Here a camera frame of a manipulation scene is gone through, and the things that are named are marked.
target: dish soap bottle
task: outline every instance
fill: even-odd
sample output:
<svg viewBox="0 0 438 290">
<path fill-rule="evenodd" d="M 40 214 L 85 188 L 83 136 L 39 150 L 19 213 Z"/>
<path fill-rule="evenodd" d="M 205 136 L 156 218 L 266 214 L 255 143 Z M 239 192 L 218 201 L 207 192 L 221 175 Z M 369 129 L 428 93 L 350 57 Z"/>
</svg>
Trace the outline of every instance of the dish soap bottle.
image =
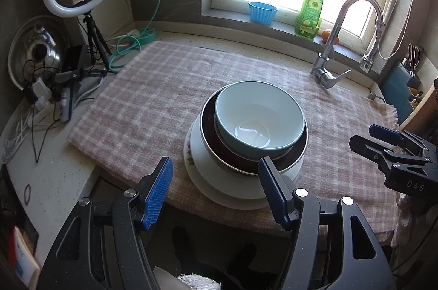
<svg viewBox="0 0 438 290">
<path fill-rule="evenodd" d="M 322 19 L 320 18 L 324 0 L 304 0 L 303 6 L 295 20 L 295 33 L 313 39 L 318 34 Z"/>
</svg>

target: pot lid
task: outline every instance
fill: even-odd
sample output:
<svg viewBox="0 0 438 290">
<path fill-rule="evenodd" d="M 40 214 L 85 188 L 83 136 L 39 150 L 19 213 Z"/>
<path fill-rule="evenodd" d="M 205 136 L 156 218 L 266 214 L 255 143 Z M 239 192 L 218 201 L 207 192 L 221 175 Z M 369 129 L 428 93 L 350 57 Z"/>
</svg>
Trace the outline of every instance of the pot lid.
<svg viewBox="0 0 438 290">
<path fill-rule="evenodd" d="M 64 26 L 51 16 L 27 21 L 12 40 L 7 57 L 9 77 L 23 90 L 25 81 L 42 78 L 47 83 L 62 64 L 69 47 Z"/>
</svg>

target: towel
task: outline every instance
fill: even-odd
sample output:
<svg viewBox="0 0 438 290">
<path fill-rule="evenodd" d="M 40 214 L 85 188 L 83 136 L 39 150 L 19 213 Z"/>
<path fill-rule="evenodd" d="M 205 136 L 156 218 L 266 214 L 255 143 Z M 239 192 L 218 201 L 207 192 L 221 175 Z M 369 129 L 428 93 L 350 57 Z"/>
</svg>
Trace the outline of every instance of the towel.
<svg viewBox="0 0 438 290">
<path fill-rule="evenodd" d="M 233 52 L 155 41 L 135 56 L 78 120 L 68 140 L 115 177 L 134 186 L 162 156 L 174 163 L 166 201 L 227 224 L 285 233 L 269 207 L 239 211 L 215 204 L 194 186 L 183 162 L 183 141 L 206 99 L 222 86 L 266 81 L 290 93 L 306 117 L 309 141 L 296 185 L 319 198 L 351 196 L 377 238 L 388 242 L 397 222 L 396 193 L 375 163 L 353 153 L 352 135 L 369 137 L 378 124 L 397 128 L 393 106 L 343 87 L 325 90 L 309 73 Z"/>
</svg>

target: faucet handle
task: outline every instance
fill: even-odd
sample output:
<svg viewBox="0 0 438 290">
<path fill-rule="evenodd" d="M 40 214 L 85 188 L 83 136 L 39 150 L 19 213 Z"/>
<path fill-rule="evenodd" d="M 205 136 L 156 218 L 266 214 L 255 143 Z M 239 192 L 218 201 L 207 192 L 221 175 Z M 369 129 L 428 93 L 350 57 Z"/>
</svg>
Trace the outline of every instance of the faucet handle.
<svg viewBox="0 0 438 290">
<path fill-rule="evenodd" d="M 323 83 L 324 87 L 329 89 L 331 87 L 333 87 L 334 85 L 336 85 L 338 82 L 340 82 L 340 80 L 343 80 L 344 78 L 346 78 L 348 75 L 350 75 L 352 73 L 352 70 L 349 69 L 346 72 L 340 74 L 337 77 L 333 77 L 331 79 L 328 79 L 326 83 L 323 82 L 323 78 L 321 79 L 321 82 Z"/>
</svg>

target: faucet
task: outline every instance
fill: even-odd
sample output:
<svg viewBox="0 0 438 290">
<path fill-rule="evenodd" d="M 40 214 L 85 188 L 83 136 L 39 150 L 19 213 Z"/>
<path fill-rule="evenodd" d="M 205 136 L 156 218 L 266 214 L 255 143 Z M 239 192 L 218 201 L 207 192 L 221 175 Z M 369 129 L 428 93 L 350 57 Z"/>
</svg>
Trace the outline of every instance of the faucet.
<svg viewBox="0 0 438 290">
<path fill-rule="evenodd" d="M 333 45 L 335 42 L 336 37 L 338 36 L 342 23 L 344 22 L 345 15 L 347 14 L 348 9 L 351 7 L 351 5 L 354 2 L 361 1 L 361 0 L 346 0 L 345 3 L 342 5 L 341 10 L 339 11 L 338 18 L 336 19 L 336 22 L 333 25 L 332 32 L 330 33 L 330 36 L 328 37 L 328 40 L 326 44 L 324 45 L 324 49 L 322 53 L 318 54 L 318 57 L 316 58 L 315 64 L 313 64 L 312 70 L 310 71 L 311 75 L 316 76 L 320 81 L 321 84 L 326 88 L 329 89 L 330 87 L 333 87 L 337 82 L 347 77 L 352 71 L 351 69 L 340 74 L 337 77 L 334 77 L 331 72 L 329 72 L 325 67 L 329 63 L 329 54 L 333 49 Z M 368 73 L 371 70 L 371 67 L 373 66 L 373 57 L 378 49 L 380 37 L 382 36 L 383 29 L 385 28 L 385 24 L 383 22 L 383 12 L 380 8 L 379 4 L 376 0 L 364 0 L 368 1 L 372 4 L 376 11 L 377 19 L 376 19 L 376 40 L 374 41 L 373 47 L 371 48 L 370 52 L 362 56 L 361 61 L 359 62 L 360 68 Z"/>
</svg>

